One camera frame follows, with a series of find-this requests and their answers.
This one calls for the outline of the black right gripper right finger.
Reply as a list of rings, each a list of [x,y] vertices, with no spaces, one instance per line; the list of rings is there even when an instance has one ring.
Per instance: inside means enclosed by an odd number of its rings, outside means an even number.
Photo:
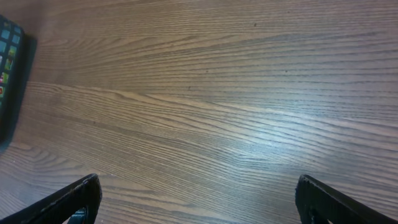
[[[307,224],[397,224],[397,220],[306,174],[298,179],[295,204],[300,221]]]

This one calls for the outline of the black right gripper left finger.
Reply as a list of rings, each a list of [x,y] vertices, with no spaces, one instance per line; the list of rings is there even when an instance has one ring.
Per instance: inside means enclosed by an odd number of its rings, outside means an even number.
[[[97,174],[89,174],[1,219],[1,224],[94,223],[101,199],[99,177]]]

